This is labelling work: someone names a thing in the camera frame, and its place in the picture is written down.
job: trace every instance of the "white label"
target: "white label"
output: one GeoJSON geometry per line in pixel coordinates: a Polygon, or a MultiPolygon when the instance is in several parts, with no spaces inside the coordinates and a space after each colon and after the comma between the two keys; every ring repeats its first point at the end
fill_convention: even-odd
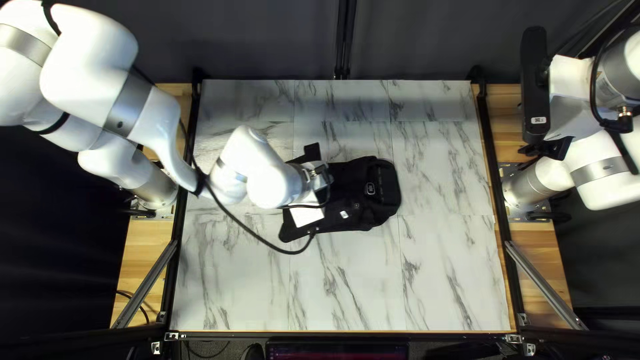
{"type": "Polygon", "coordinates": [[[544,116],[531,118],[531,124],[545,124],[546,122],[547,122],[547,118],[544,116]]]}

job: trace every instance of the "wooden table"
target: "wooden table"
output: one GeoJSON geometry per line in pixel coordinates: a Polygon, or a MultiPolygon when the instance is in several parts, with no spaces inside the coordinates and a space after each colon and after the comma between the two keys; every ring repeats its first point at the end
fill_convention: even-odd
{"type": "MultiPolygon", "coordinates": [[[[182,107],[182,119],[186,125],[191,106],[191,85],[160,84],[158,87],[176,96],[182,107]]],[[[476,94],[478,91],[477,86],[474,85],[473,89],[476,94]]],[[[498,162],[528,160],[524,155],[517,153],[518,148],[524,144],[522,141],[520,113],[517,109],[517,105],[520,102],[520,85],[489,85],[487,101],[498,162]]],[[[177,136],[177,146],[182,151],[184,139],[180,133],[177,136]]],[[[152,151],[145,149],[145,154],[152,160],[157,159],[157,156],[152,151]]],[[[118,282],[119,290],[134,292],[138,288],[157,257],[170,241],[172,227],[173,222],[167,220],[132,220],[130,222],[120,280],[118,282]]],[[[558,294],[570,305],[569,291],[564,278],[564,270],[553,224],[550,222],[514,223],[511,224],[510,228],[513,241],[523,250],[529,261],[535,265],[558,294]]],[[[498,247],[500,247],[497,227],[496,239],[498,247]]],[[[509,286],[507,275],[504,271],[504,258],[502,257],[501,249],[499,254],[505,283],[506,286],[509,286]]],[[[160,309],[163,281],[164,273],[151,289],[143,304],[152,322],[160,309]]],[[[547,304],[542,293],[533,282],[522,272],[520,273],[520,287],[522,289],[525,312],[533,325],[568,327],[555,314],[551,306],[547,304]]],[[[513,316],[508,289],[506,293],[511,329],[515,330],[515,317],[513,316]]],[[[125,297],[116,297],[111,317],[112,323],[127,301],[128,299],[125,297]]],[[[145,322],[144,316],[138,311],[130,326],[143,325],[145,322]]]]}

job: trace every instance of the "black backpack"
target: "black backpack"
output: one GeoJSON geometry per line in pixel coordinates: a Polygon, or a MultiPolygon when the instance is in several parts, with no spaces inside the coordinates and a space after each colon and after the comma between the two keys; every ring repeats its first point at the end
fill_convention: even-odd
{"type": "MultiPolygon", "coordinates": [[[[305,146],[305,155],[288,161],[304,163],[320,160],[318,143],[305,146]]],[[[368,231],[384,224],[396,213],[401,203],[396,168],[375,156],[364,156],[343,163],[329,163],[333,176],[329,201],[324,205],[324,218],[296,227],[291,212],[282,210],[282,227],[278,237],[290,242],[313,232],[368,231]]],[[[326,196],[326,189],[317,193],[326,196]]]]}

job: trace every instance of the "marble surface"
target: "marble surface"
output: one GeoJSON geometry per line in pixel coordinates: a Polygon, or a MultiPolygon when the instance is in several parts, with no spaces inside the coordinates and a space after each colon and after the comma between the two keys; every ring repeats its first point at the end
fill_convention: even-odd
{"type": "MultiPolygon", "coordinates": [[[[395,163],[403,204],[368,232],[319,234],[287,256],[190,195],[172,329],[505,331],[504,280],[479,126],[465,81],[206,81],[195,158],[207,171],[233,129],[285,160],[319,142],[326,161],[395,163]]],[[[284,249],[279,210],[229,207],[284,249]]]]}

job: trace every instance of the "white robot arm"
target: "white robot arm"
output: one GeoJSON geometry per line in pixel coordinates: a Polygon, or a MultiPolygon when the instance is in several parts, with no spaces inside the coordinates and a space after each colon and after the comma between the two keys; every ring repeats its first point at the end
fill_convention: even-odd
{"type": "MultiPolygon", "coordinates": [[[[590,110],[589,86],[594,59],[556,55],[550,66],[551,129],[545,140],[572,136],[564,160],[547,157],[503,182],[510,206],[534,205],[574,186],[585,206],[612,208],[640,200],[640,176],[632,175],[609,133],[590,110]]],[[[631,116],[640,104],[640,32],[608,49],[598,64],[596,105],[603,117],[631,116]]],[[[631,159],[640,165],[640,118],[633,131],[620,134],[631,159]]]]}
{"type": "MultiPolygon", "coordinates": [[[[178,102],[129,72],[138,52],[134,36],[114,20],[75,6],[55,4],[51,15],[59,37],[37,1],[14,0],[0,11],[0,39],[14,39],[0,47],[8,59],[0,79],[7,84],[0,94],[2,125],[47,128],[65,111],[71,116],[64,125],[44,136],[80,151],[85,170],[134,189],[149,208],[169,205],[175,187],[135,149],[140,143],[158,154],[179,185],[195,191],[198,174],[175,147],[178,102]]],[[[262,208],[313,206],[314,192],[331,182],[319,169],[326,165],[284,163],[264,137],[240,126],[207,181],[223,204],[248,194],[262,208]]],[[[202,195],[211,197],[208,191],[202,195]]]]}
{"type": "Polygon", "coordinates": [[[43,98],[40,73],[58,36],[37,1],[11,1],[0,10],[0,126],[23,125],[56,145],[79,152],[88,172],[112,180],[147,203],[168,206],[177,195],[171,179],[127,141],[43,98]]]}

